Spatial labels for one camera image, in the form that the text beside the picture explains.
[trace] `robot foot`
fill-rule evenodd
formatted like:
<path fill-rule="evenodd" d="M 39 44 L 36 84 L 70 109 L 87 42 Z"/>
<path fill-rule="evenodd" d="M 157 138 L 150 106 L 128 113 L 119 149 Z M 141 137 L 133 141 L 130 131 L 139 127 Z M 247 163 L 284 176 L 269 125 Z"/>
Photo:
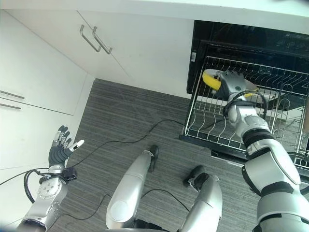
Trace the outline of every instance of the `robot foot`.
<path fill-rule="evenodd" d="M 203 186 L 203 183 L 209 178 L 209 175 L 206 173 L 206 168 L 203 165 L 199 165 L 194 168 L 191 173 L 183 180 L 183 185 L 188 187 L 192 186 L 196 191 L 200 192 Z"/>
<path fill-rule="evenodd" d="M 153 157 L 151 157 L 148 172 L 152 173 L 155 169 L 155 163 L 159 156 L 159 147 L 157 145 L 152 145 L 149 151 L 153 154 Z"/>

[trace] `cabinet handle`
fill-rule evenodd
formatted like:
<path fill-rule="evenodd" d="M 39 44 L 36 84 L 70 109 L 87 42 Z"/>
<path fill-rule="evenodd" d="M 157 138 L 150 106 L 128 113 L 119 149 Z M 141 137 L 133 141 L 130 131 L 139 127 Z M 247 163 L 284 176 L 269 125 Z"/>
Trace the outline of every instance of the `cabinet handle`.
<path fill-rule="evenodd" d="M 107 54 L 110 54 L 112 52 L 112 48 L 108 48 L 103 42 L 102 40 L 97 36 L 96 34 L 96 31 L 97 31 L 97 27 L 94 27 L 93 28 L 93 31 L 92 31 L 92 36 L 93 38 L 95 38 L 95 40 L 98 42 L 98 44 L 100 44 L 101 47 L 103 47 L 104 51 L 107 53 Z"/>
<path fill-rule="evenodd" d="M 20 108 L 20 107 L 17 107 L 17 106 L 12 106 L 12 105 L 6 105 L 6 104 L 2 104 L 2 103 L 0 103 L 0 106 L 9 107 L 9 108 L 13 108 L 13 109 L 16 109 L 16 110 L 21 110 L 21 108 Z"/>
<path fill-rule="evenodd" d="M 8 93 L 8 92 L 2 91 L 2 90 L 0 90 L 0 93 L 7 94 L 7 95 L 10 95 L 10 96 L 13 96 L 13 97 L 17 97 L 17 98 L 21 98 L 21 99 L 25 99 L 22 96 L 19 96 L 19 95 L 13 94 L 13 93 Z"/>
<path fill-rule="evenodd" d="M 84 25 L 82 24 L 82 25 L 81 25 L 81 28 L 80 28 L 80 30 L 79 30 L 81 36 L 87 41 L 87 43 L 88 43 L 90 46 L 92 46 L 92 48 L 93 48 L 96 52 L 99 52 L 99 51 L 101 50 L 101 45 L 100 45 L 98 48 L 96 48 L 96 47 L 87 39 L 87 37 L 85 37 L 85 35 L 83 34 L 83 29 L 84 29 Z"/>

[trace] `gray carpet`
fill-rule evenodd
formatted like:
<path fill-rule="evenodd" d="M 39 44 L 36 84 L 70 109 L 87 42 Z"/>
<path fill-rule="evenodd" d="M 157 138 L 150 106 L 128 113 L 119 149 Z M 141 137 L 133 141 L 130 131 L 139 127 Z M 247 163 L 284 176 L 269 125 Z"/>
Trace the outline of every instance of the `gray carpet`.
<path fill-rule="evenodd" d="M 188 99 L 96 80 L 78 133 L 85 144 L 70 158 L 71 166 L 100 144 L 109 140 L 134 141 L 156 122 L 171 118 L 184 122 Z M 197 165 L 206 165 L 210 174 L 220 178 L 223 193 L 223 216 L 219 232 L 251 231 L 255 226 L 255 196 L 244 183 L 240 168 L 210 157 L 210 151 L 178 140 L 182 127 L 163 122 L 149 136 L 135 144 L 112 143 L 100 148 L 76 166 L 78 179 L 69 184 L 69 193 L 62 204 L 63 213 L 85 218 L 98 206 L 102 195 L 112 195 L 127 168 L 150 145 L 160 148 L 156 170 L 148 174 L 144 192 L 161 188 L 173 193 L 190 207 L 197 193 L 182 185 L 182 179 Z M 105 215 L 109 198 L 88 220 L 60 217 L 51 232 L 99 232 L 106 228 Z M 187 212 L 169 195 L 152 192 L 142 199 L 137 217 L 162 226 L 171 232 L 182 224 Z"/>

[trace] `white countertop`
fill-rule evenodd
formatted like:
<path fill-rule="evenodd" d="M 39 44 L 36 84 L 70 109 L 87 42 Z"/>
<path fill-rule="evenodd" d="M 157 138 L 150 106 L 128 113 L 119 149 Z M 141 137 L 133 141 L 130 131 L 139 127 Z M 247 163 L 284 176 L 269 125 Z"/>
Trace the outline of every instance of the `white countertop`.
<path fill-rule="evenodd" d="M 308 0 L 2 0 L 1 8 L 156 15 L 309 34 Z"/>

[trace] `dish rack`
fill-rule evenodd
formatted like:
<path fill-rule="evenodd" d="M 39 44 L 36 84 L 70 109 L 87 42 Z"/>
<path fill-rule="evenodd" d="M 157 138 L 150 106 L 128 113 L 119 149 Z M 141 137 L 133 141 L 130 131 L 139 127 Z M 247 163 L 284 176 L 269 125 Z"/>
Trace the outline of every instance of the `dish rack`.
<path fill-rule="evenodd" d="M 205 58 L 200 74 L 195 79 L 180 139 L 241 160 L 246 159 L 243 141 L 235 135 L 234 129 L 223 117 L 223 107 L 227 102 L 214 96 L 202 81 L 205 69 L 243 73 L 245 79 L 254 83 L 268 101 L 266 121 L 274 138 L 287 151 L 309 157 L 309 133 L 303 132 L 309 74 L 210 56 Z M 256 111 L 261 116 L 264 111 L 261 100 L 256 96 L 248 100 L 255 103 Z M 309 162 L 299 158 L 293 161 L 297 168 L 309 171 Z"/>

